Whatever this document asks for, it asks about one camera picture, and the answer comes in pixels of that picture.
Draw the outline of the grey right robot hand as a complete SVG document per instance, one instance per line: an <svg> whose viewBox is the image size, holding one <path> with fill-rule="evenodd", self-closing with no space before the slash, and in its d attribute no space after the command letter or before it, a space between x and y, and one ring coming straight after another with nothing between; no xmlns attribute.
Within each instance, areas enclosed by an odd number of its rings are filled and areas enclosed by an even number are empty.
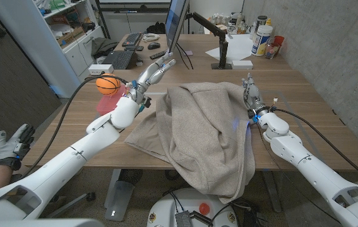
<svg viewBox="0 0 358 227"><path fill-rule="evenodd" d="M242 78L242 86L244 88L243 99L248 109L248 117L257 122L258 119L269 112L269 106L265 105L258 87L254 83L254 79L250 73L248 78Z"/></svg>

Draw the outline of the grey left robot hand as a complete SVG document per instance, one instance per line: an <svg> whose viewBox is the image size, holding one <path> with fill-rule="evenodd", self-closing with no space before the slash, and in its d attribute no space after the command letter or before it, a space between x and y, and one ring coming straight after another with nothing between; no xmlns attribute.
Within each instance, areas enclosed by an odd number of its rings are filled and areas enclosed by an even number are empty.
<svg viewBox="0 0 358 227"><path fill-rule="evenodd" d="M164 76L164 74L176 63L172 59L173 53L168 52L161 58L156 60L153 64L149 65L140 75L139 78L133 83L125 95L135 101L137 104L145 102L145 92L152 84L157 84Z"/></svg>

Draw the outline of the person's gloved hand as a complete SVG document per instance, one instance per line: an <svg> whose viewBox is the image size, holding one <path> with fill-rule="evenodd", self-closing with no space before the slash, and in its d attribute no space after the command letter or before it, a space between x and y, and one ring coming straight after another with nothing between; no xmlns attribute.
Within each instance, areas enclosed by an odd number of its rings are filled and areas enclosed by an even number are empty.
<svg viewBox="0 0 358 227"><path fill-rule="evenodd" d="M34 140L34 132L32 125L23 124L7 141L6 132L0 131L0 165L8 166L13 171L19 170Z"/></svg>

